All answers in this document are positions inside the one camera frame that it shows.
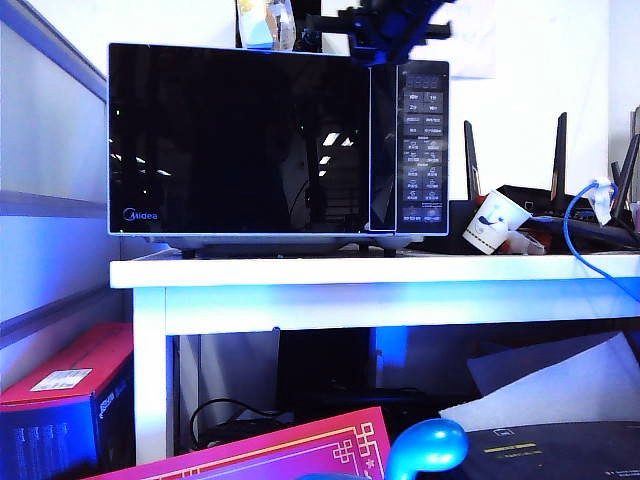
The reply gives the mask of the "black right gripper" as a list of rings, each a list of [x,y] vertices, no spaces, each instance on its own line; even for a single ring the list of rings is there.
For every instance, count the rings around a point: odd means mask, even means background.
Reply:
[[[338,9],[334,16],[306,16],[306,26],[323,34],[344,35],[351,59],[364,66],[398,65],[389,51],[410,51],[428,40],[446,40],[451,22],[433,24],[446,1],[360,1]]]

